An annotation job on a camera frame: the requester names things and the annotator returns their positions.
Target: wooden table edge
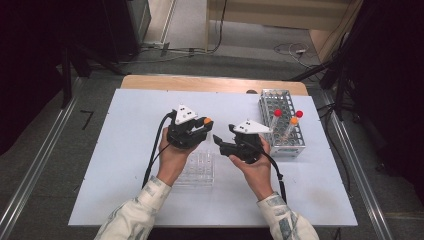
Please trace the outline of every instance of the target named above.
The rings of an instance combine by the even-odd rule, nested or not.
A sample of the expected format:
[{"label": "wooden table edge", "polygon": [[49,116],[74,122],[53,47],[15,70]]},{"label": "wooden table edge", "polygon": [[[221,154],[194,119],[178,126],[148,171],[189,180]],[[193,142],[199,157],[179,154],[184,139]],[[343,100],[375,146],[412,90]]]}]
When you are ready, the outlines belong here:
[{"label": "wooden table edge", "polygon": [[301,82],[183,75],[128,75],[122,80],[121,88],[228,93],[284,89],[291,95],[309,96],[305,84]]}]

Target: red test tube cap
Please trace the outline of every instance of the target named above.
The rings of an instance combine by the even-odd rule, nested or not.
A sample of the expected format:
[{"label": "red test tube cap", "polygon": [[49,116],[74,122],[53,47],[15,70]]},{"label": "red test tube cap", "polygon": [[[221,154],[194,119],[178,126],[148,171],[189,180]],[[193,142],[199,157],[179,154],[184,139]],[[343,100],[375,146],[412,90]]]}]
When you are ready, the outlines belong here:
[{"label": "red test tube cap", "polygon": [[297,111],[296,112],[296,117],[301,118],[303,116],[303,112],[302,111]]},{"label": "red test tube cap", "polygon": [[283,115],[283,111],[281,111],[280,109],[275,109],[274,111],[274,116],[276,117],[281,117],[281,115]]}]

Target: metal test tube rack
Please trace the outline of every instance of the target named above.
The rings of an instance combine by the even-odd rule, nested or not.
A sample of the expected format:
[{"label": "metal test tube rack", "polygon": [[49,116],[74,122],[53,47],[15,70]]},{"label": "metal test tube rack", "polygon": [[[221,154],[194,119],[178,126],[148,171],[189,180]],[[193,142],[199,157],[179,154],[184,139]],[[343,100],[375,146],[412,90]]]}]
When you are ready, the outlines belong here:
[{"label": "metal test tube rack", "polygon": [[300,125],[294,128],[285,141],[281,139],[289,125],[290,118],[295,116],[295,109],[289,91],[283,89],[263,89],[259,100],[261,117],[265,126],[270,126],[274,110],[279,108],[283,115],[278,119],[273,133],[265,134],[265,139],[271,145],[271,156],[297,157],[305,149]]}]

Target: orange gripper tip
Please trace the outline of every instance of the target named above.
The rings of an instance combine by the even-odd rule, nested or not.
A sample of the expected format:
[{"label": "orange gripper tip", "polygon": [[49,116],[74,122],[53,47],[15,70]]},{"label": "orange gripper tip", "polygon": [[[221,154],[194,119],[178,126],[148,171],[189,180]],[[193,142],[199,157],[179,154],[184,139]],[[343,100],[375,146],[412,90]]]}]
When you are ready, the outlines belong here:
[{"label": "orange gripper tip", "polygon": [[210,118],[205,118],[205,119],[203,120],[203,124],[208,124],[208,123],[210,123],[210,122],[212,122],[212,120],[211,120]]}]

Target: cable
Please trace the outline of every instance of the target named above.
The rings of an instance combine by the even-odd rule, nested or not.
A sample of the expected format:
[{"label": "cable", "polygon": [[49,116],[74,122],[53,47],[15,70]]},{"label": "cable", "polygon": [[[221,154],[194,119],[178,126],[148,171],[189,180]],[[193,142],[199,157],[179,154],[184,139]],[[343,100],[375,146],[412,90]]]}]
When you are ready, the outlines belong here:
[{"label": "cable", "polygon": [[[319,82],[319,81],[321,81],[321,79],[317,76],[317,74],[318,74],[318,73],[314,74],[314,76],[316,77],[316,79],[317,79],[317,80],[318,80],[318,82]],[[309,81],[311,81],[311,82],[317,82],[317,81],[315,81],[315,80],[312,80],[312,79],[311,79],[311,77],[308,77],[308,79],[309,79]]]},{"label": "cable", "polygon": [[[328,35],[327,39],[325,39],[324,43],[322,44],[321,49],[320,49],[320,50],[319,50],[319,52],[318,52],[318,55],[321,53],[322,49],[324,49],[325,44],[327,44],[327,42],[328,42],[328,40],[330,39],[331,35],[333,35],[333,34],[336,32],[336,30],[340,27],[340,25],[342,24],[342,22],[343,22],[343,18],[346,16],[347,10],[349,9],[349,6],[352,4],[352,2],[353,2],[353,0],[350,0],[349,5],[346,7],[345,12],[343,13],[343,17],[342,17],[342,19],[340,20],[340,22],[339,22],[339,24],[337,25],[337,27],[336,27],[336,28],[334,28],[334,29],[333,29],[333,31],[332,31],[332,32]],[[355,15],[356,10],[358,9],[358,6],[356,6],[355,10],[353,11],[352,15],[350,16],[350,18],[349,18],[349,20],[348,20],[347,22],[350,22],[350,20],[352,20],[353,15]]]},{"label": "cable", "polygon": [[[281,46],[285,46],[285,45],[289,45],[289,47],[288,47],[288,49],[287,49],[287,52],[288,53],[282,53],[281,51],[280,51],[280,47]],[[294,52],[293,53],[293,51],[292,51],[292,47],[294,47],[294,46],[298,46],[298,45],[300,45],[300,46],[302,46],[300,49],[298,49],[298,50],[304,50],[303,52],[301,52],[301,53],[296,53],[296,52]],[[302,66],[304,66],[306,69],[305,69],[305,71],[306,70],[308,70],[308,69],[311,69],[312,67],[315,67],[315,66],[319,66],[319,65],[307,65],[307,64],[305,64],[305,63],[303,63],[303,62],[301,62],[300,61],[300,58],[302,57],[302,56],[307,56],[307,57],[309,57],[309,58],[312,58],[313,56],[308,56],[307,54],[306,54],[306,52],[309,50],[309,45],[308,44],[306,44],[306,43],[302,43],[302,42],[298,42],[298,43],[281,43],[281,44],[279,44],[279,45],[277,45],[277,46],[275,46],[274,48],[274,52],[276,52],[276,53],[278,53],[278,54],[281,54],[281,55],[290,55],[296,62],[298,62],[300,65],[302,65]],[[314,74],[314,76],[316,77],[316,79],[318,80],[318,81],[321,81],[321,79],[316,75],[316,74]]]},{"label": "cable", "polygon": [[160,154],[163,150],[165,150],[165,148],[166,148],[166,147],[168,147],[168,146],[169,146],[169,144],[168,144],[168,146],[166,146],[164,149],[162,149],[162,151],[161,151],[161,152],[159,152],[159,154],[158,154],[155,158],[153,158],[153,157],[154,157],[154,155],[155,155],[155,152],[156,152],[156,147],[157,147],[158,142],[159,142],[159,136],[160,136],[160,132],[161,132],[161,130],[162,130],[162,128],[163,128],[163,124],[165,123],[166,119],[167,119],[168,117],[172,116],[173,114],[176,114],[176,111],[175,111],[175,110],[174,110],[174,111],[172,111],[172,112],[170,112],[170,113],[167,113],[167,114],[165,115],[165,117],[163,117],[162,121],[161,121],[161,122],[160,122],[160,124],[159,124],[159,128],[158,128],[158,131],[157,131],[157,133],[156,133],[155,143],[153,144],[152,154],[151,154],[151,156],[150,156],[149,165],[147,166],[146,172],[145,172],[145,174],[144,174],[144,179],[143,179],[143,185],[142,185],[142,187],[144,187],[144,185],[146,185],[146,183],[147,183],[147,181],[148,181],[148,179],[149,179],[150,172],[152,171],[152,166],[153,166],[153,163],[155,162],[156,158],[159,156],[159,154]]},{"label": "cable", "polygon": [[[325,114],[319,116],[320,119],[323,118],[323,117],[325,117],[325,116],[327,116],[328,114],[331,114],[332,111],[334,110],[335,105],[329,104],[329,105],[326,105],[324,107],[330,107],[332,109],[331,109],[331,112],[330,111],[327,111]],[[352,113],[354,112],[354,109],[353,108],[348,107],[348,106],[345,106],[345,105],[342,106],[341,109],[347,110],[347,111],[352,112]]]},{"label": "cable", "polygon": [[324,105],[324,106],[322,106],[322,107],[317,108],[317,111],[321,111],[322,109],[324,109],[324,108],[326,108],[326,107],[332,107],[332,106],[334,106],[334,105],[335,105],[335,103],[330,103],[330,104]]},{"label": "cable", "polygon": [[202,48],[169,48],[169,49],[163,50],[163,49],[151,47],[151,48],[158,50],[158,51],[177,51],[177,52],[184,52],[184,53],[190,53],[190,54],[184,55],[184,56],[168,58],[168,59],[162,59],[162,60],[151,60],[151,61],[147,60],[147,61],[121,62],[121,63],[125,63],[125,64],[130,64],[130,63],[158,63],[158,62],[167,62],[167,61],[172,61],[172,60],[179,59],[179,58],[191,57],[191,56],[196,56],[196,55],[207,55],[207,54],[215,53],[218,50],[218,48],[221,46],[221,42],[222,42],[222,28],[223,28],[223,25],[224,25],[224,16],[225,16],[225,11],[227,9],[227,2],[228,2],[228,0],[225,0],[224,8],[222,9],[221,23],[220,23],[220,27],[219,27],[219,40],[218,40],[218,43],[213,50],[208,50],[207,52],[200,52],[200,51],[190,52],[190,51],[187,51],[187,49],[189,49],[189,50],[190,49],[203,50],[203,49]]},{"label": "cable", "polygon": [[[218,1],[215,1],[215,9],[218,9]],[[218,11],[215,11],[215,23],[214,23],[214,30],[215,30],[215,36],[218,36],[218,29],[217,29],[217,26],[218,26],[218,21],[217,21],[217,19],[218,19]]]},{"label": "cable", "polygon": [[281,197],[283,198],[284,202],[287,204],[286,188],[283,182],[283,174],[280,173],[280,170],[275,160],[268,153],[266,153],[265,150],[263,150],[263,148],[259,149],[246,141],[241,141],[241,142],[246,144],[246,146],[250,147],[251,149],[260,152],[268,159],[268,161],[271,162],[271,165],[274,167],[275,171],[277,172],[278,183],[280,184]]},{"label": "cable", "polygon": [[341,240],[342,239],[342,229],[341,228],[337,228],[336,230],[336,234],[334,235],[334,240]]},{"label": "cable", "polygon": [[171,143],[168,143],[162,150],[159,151],[158,154],[156,154],[156,157],[153,159],[153,163],[156,162],[156,159],[162,154],[163,151],[165,151],[166,148],[169,147],[169,145],[171,145]]},{"label": "cable", "polygon": [[347,169],[346,163],[345,163],[345,161],[344,161],[341,153],[339,152],[338,148],[336,147],[336,144],[334,143],[333,139],[330,137],[330,133],[328,131],[328,123],[330,121],[331,114],[334,111],[334,107],[335,107],[335,105],[332,106],[332,107],[330,107],[330,109],[325,114],[324,133],[327,136],[328,140],[330,141],[331,145],[334,147],[335,151],[337,152],[337,155],[340,158],[340,161],[341,161],[341,163],[343,165],[343,169],[344,169],[345,174],[346,174],[346,180],[347,180],[346,190],[347,190],[347,193],[349,194],[349,196],[352,196],[351,193],[350,193],[350,185],[351,185],[351,183],[350,183],[350,174],[349,174],[349,171]]}]

